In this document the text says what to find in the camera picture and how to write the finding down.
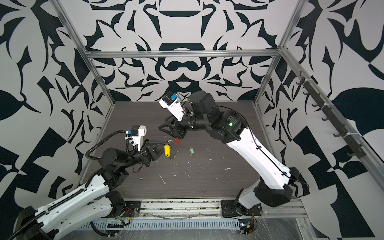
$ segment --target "dark wood grain surface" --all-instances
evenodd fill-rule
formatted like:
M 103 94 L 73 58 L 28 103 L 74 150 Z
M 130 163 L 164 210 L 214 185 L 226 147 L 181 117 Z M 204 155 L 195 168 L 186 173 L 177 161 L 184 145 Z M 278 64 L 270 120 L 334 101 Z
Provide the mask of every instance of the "dark wood grain surface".
M 217 105 L 241 113 L 255 136 L 267 146 L 251 101 L 221 102 Z M 169 111 L 161 108 L 159 103 L 117 102 L 103 137 L 116 130 L 131 129 L 133 125 L 146 125 L 145 138 L 166 141 L 171 137 L 157 127 L 169 115 Z M 95 156 L 101 156 L 109 147 L 124 150 L 124 134 L 110 138 L 96 150 Z M 189 156 L 190 147 L 195 151 L 192 157 Z M 84 179 L 99 168 L 97 161 L 91 162 Z M 173 160 L 163 155 L 158 161 L 151 162 L 150 167 L 143 166 L 138 173 L 133 173 L 131 167 L 127 171 L 129 176 L 116 190 L 123 198 L 139 199 L 236 197 L 242 188 L 249 187 L 260 177 L 236 151 L 211 138 L 205 131 L 188 132 L 180 141 Z

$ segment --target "black abstract pattern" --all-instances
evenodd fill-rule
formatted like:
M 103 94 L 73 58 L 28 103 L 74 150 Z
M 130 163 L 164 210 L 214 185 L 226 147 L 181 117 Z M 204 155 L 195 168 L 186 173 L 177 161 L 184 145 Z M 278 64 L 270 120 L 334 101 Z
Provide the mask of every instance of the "black abstract pattern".
M 169 46 L 194 50 L 276 49 L 296 3 L 297 0 L 63 1 L 77 31 L 84 36 L 87 49 L 94 51 L 164 50 Z
M 0 239 L 68 192 L 110 107 L 47 0 L 0 3 Z
M 309 0 L 288 50 L 341 113 L 383 158 L 383 1 Z M 341 138 L 284 60 L 259 102 L 273 145 L 288 166 L 319 238 L 384 235 L 382 190 Z
M 109 58 L 94 61 L 116 101 L 185 99 L 204 90 L 215 100 L 253 100 L 271 57 Z

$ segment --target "black and white wall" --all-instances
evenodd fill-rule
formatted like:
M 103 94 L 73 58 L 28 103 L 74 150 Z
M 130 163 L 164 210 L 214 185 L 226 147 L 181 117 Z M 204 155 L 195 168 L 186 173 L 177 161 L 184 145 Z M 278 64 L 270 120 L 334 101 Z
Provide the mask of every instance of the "black and white wall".
M 63 0 L 90 51 L 276 49 L 297 0 Z M 270 58 L 98 59 L 117 101 L 253 100 Z
M 310 0 L 287 45 L 347 120 L 383 159 L 384 2 Z M 258 103 L 279 158 L 320 239 L 382 239 L 384 192 L 282 59 Z
M 110 103 L 51 4 L 0 1 L 0 239 L 73 187 Z

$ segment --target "keychain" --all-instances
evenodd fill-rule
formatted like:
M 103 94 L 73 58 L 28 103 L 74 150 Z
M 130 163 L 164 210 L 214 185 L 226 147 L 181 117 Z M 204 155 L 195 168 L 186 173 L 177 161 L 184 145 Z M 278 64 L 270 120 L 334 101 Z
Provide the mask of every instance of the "keychain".
M 169 145 L 169 141 L 165 141 L 164 142 L 164 154 L 166 157 L 170 157 L 170 145 Z

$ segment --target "yellow key tag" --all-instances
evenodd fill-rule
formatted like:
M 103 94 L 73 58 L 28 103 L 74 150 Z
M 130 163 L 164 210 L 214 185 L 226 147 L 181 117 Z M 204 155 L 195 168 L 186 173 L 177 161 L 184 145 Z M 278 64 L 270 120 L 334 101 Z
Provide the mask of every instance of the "yellow key tag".
M 166 157 L 170 157 L 170 146 L 168 144 L 164 145 L 164 154 Z

